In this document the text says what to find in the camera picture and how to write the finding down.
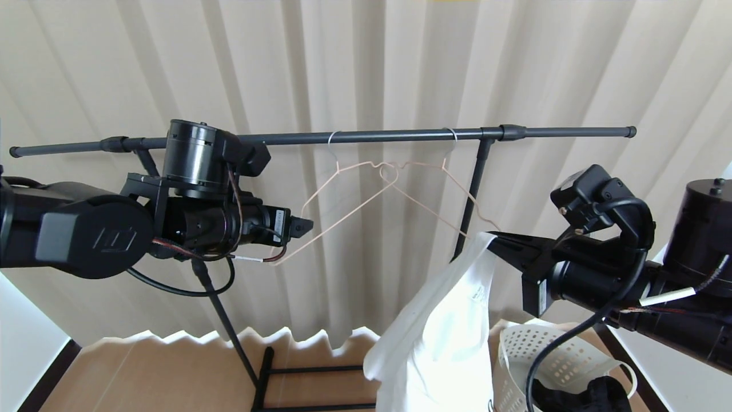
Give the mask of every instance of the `metal hook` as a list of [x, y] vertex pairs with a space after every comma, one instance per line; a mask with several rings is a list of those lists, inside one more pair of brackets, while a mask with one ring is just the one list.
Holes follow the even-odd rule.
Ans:
[[336, 165], [338, 165], [338, 156], [335, 155], [335, 152], [330, 147], [330, 140], [333, 139], [333, 136], [335, 136], [335, 134], [338, 133], [338, 132], [340, 132], [340, 130], [336, 130], [335, 132], [330, 133], [330, 136], [328, 137], [328, 151], [330, 152], [331, 155], [333, 155], [333, 158], [335, 159], [335, 164]]
[[452, 133], [452, 135], [455, 137], [455, 140], [452, 141], [452, 149], [450, 149], [447, 153], [445, 153], [444, 159], [447, 159], [447, 156], [449, 156], [449, 154], [452, 153], [455, 150], [455, 147], [458, 145], [458, 141], [457, 141], [458, 140], [458, 135], [451, 128], [443, 128], [443, 129], [450, 130], [450, 132]]

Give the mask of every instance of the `wire hanger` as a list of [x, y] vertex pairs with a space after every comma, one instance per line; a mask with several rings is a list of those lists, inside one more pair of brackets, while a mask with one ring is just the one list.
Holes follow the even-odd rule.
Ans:
[[[297, 248], [292, 253], [290, 253], [287, 256], [284, 256], [282, 259], [280, 259], [280, 260], [272, 263], [273, 266], [281, 265], [287, 259], [290, 259], [292, 256], [298, 254], [298, 252], [300, 252], [302, 249], [307, 248], [311, 243], [315, 242], [317, 239], [322, 238], [323, 235], [325, 235], [327, 232], [329, 232], [334, 227], [338, 226], [341, 222], [345, 221], [347, 218], [349, 218], [355, 212], [361, 210], [362, 207], [364, 207], [366, 204], [368, 204], [369, 202], [371, 202], [372, 200], [374, 200], [375, 198], [377, 198], [379, 195], [381, 195], [383, 192], [385, 192], [388, 188], [392, 187], [397, 182], [397, 180], [399, 180], [399, 170], [395, 167], [395, 165], [390, 164], [390, 163], [386, 163], [386, 162], [380, 162], [379, 164], [376, 164], [376, 163], [373, 163], [372, 161], [365, 161], [365, 162], [361, 162], [361, 163], [356, 163], [356, 164], [351, 165], [351, 166], [348, 166], [348, 167], [341, 168], [340, 167], [340, 162], [338, 161], [338, 156], [335, 155], [335, 152], [333, 152], [332, 148], [330, 147], [330, 141], [331, 141], [331, 139], [333, 139], [333, 136], [336, 133], [338, 133], [338, 132], [335, 131], [333, 133], [330, 133], [330, 136], [328, 137], [328, 151], [330, 152], [331, 155], [333, 155], [333, 158], [335, 159], [335, 173], [333, 173], [333, 175], [331, 177], [329, 177], [328, 180], [326, 180], [325, 183], [323, 183], [318, 188], [318, 190], [315, 191], [315, 193], [302, 205], [302, 209], [300, 210], [300, 216], [303, 216], [305, 214], [305, 208], [307, 207], [307, 205], [310, 204], [310, 202], [312, 202], [320, 194], [320, 192], [323, 191], [323, 189], [328, 184], [330, 184], [336, 178], [336, 176], [338, 176], [341, 172], [346, 172], [348, 170], [356, 169], [356, 168], [359, 168], [361, 166], [369, 165], [369, 166], [373, 167], [374, 169], [379, 169], [379, 176], [381, 177], [381, 179], [384, 179], [389, 184], [386, 185], [386, 186], [384, 186], [380, 191], [376, 192], [370, 198], [366, 199], [366, 201], [364, 201], [360, 205], [356, 206], [356, 208], [354, 208], [352, 211], [348, 212], [348, 214], [346, 214], [345, 216], [343, 216], [342, 218], [340, 218], [337, 222], [335, 222], [332, 225], [330, 225], [330, 227], [328, 227], [328, 229], [325, 229], [319, 235], [317, 235], [314, 238], [310, 239], [308, 242], [306, 242], [304, 245], [302, 245], [299, 248]], [[383, 170], [384, 170], [384, 167], [385, 166], [388, 166], [388, 167], [391, 167], [392, 169], [394, 169], [394, 171], [395, 171], [394, 180], [389, 181], [389, 180], [387, 180], [384, 177]]]
[[[478, 203], [478, 200], [475, 199], [475, 197], [470, 194], [470, 191], [468, 191], [467, 189], [465, 189], [465, 187], [463, 185], [461, 185], [458, 182], [458, 180], [455, 179], [454, 176], [452, 176], [452, 174], [450, 172], [448, 172], [447, 167], [445, 167], [445, 165], [447, 164], [447, 156], [449, 156], [455, 150], [455, 147], [458, 145], [458, 141], [457, 141], [458, 140], [458, 135], [457, 135], [457, 133], [453, 129], [451, 129], [451, 128], [445, 128], [445, 129], [450, 130], [450, 132], [452, 133], [452, 135], [455, 137], [455, 140], [452, 142], [452, 148], [447, 153], [445, 153], [445, 156], [442, 158], [442, 165], [436, 165], [436, 164], [430, 164], [430, 163], [422, 163], [422, 162], [415, 162], [415, 161], [407, 161], [407, 162], [405, 162], [402, 165], [399, 165], [398, 163], [394, 163], [394, 166], [396, 167], [397, 170], [404, 170], [404, 168], [407, 167], [407, 166], [409, 166], [409, 165], [428, 167], [428, 168], [432, 168], [432, 169], [440, 169], [473, 202], [473, 204], [475, 205], [475, 208], [474, 209], [475, 209], [476, 214], [478, 215], [478, 218], [480, 220], [486, 222], [486, 223], [489, 223], [489, 224], [493, 225], [496, 229], [499, 230], [499, 232], [502, 232], [501, 228], [498, 227], [498, 224], [496, 224], [494, 221], [492, 221], [492, 220], [490, 220], [488, 218], [483, 217], [483, 215], [480, 213], [480, 203]], [[429, 207], [427, 207], [424, 204], [422, 204], [417, 199], [413, 198], [412, 196], [409, 196], [405, 191], [403, 191], [402, 189], [400, 189], [398, 186], [394, 186], [394, 189], [396, 191], [398, 191], [399, 193], [401, 193], [402, 195], [404, 195], [407, 199], [411, 200], [414, 203], [417, 203], [420, 207], [422, 207], [423, 209], [425, 209], [427, 212], [432, 213], [436, 218], [438, 218], [440, 221], [442, 221], [443, 223], [445, 223], [447, 226], [453, 228], [456, 232], [458, 232], [461, 235], [465, 236], [466, 238], [470, 239], [470, 236], [468, 236], [467, 233], [464, 233], [462, 230], [458, 229], [455, 225], [453, 225], [450, 222], [448, 222], [447, 220], [445, 220], [445, 218], [443, 218], [442, 216], [440, 216], [434, 210], [432, 210]]]

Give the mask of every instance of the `curtain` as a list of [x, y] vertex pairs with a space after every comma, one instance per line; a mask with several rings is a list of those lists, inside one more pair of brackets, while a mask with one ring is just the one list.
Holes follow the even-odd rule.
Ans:
[[[633, 139], [524, 139], [493, 145], [481, 214], [509, 232], [557, 236], [553, 187], [590, 164], [645, 199], [668, 239], [687, 181], [732, 161], [732, 3], [676, 1], [13, 1], [0, 2], [0, 115], [5, 173], [109, 191], [135, 156], [103, 152], [14, 159], [11, 146], [161, 137], [170, 119], [238, 134], [295, 131], [636, 125]], [[440, 164], [468, 184], [476, 142], [338, 144], [341, 165]], [[299, 215], [335, 171], [324, 145], [271, 147], [242, 180]], [[154, 153], [162, 165], [163, 151]], [[466, 197], [444, 174], [407, 167], [396, 183], [458, 225]], [[329, 227], [384, 187], [370, 167], [344, 172], [305, 210]], [[494, 229], [474, 216], [470, 234]], [[236, 263], [222, 296], [234, 326], [296, 339], [324, 329], [381, 333], [452, 257], [457, 235], [390, 189], [277, 267]], [[265, 257], [269, 248], [243, 246]], [[136, 268], [200, 287], [190, 266], [145, 257]], [[211, 265], [215, 284], [228, 272]], [[89, 281], [48, 268], [7, 277], [80, 344], [150, 329], [221, 329], [207, 299], [166, 295], [127, 274]], [[491, 311], [520, 309], [517, 271], [499, 268]], [[561, 306], [563, 320], [579, 316]]]

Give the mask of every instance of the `wooden floor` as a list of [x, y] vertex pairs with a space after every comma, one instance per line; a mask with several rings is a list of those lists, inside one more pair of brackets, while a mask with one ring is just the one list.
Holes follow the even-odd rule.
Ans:
[[[254, 387], [231, 346], [219, 338], [201, 344], [184, 334], [172, 337], [103, 339], [85, 347], [41, 411], [250, 410]], [[368, 334], [354, 334], [334, 354], [324, 335], [308, 345], [289, 333], [271, 342], [249, 330], [240, 337], [257, 373], [268, 345], [273, 367], [283, 368], [361, 364], [374, 343]], [[361, 372], [273, 375], [265, 406], [375, 402], [378, 385]]]

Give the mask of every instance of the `perforated basket wall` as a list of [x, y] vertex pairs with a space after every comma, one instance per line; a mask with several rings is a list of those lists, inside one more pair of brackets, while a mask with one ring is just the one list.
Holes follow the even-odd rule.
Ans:
[[[523, 387], [526, 384], [529, 367], [541, 349], [563, 333], [540, 325], [517, 325], [501, 332], [498, 362], [493, 372], [497, 411], [526, 410]], [[537, 379], [549, 389], [577, 394], [587, 389], [587, 384], [591, 380], [607, 375], [619, 366], [625, 366], [631, 373], [630, 396], [635, 392], [635, 373], [632, 369], [575, 337], [547, 356], [539, 367]]]

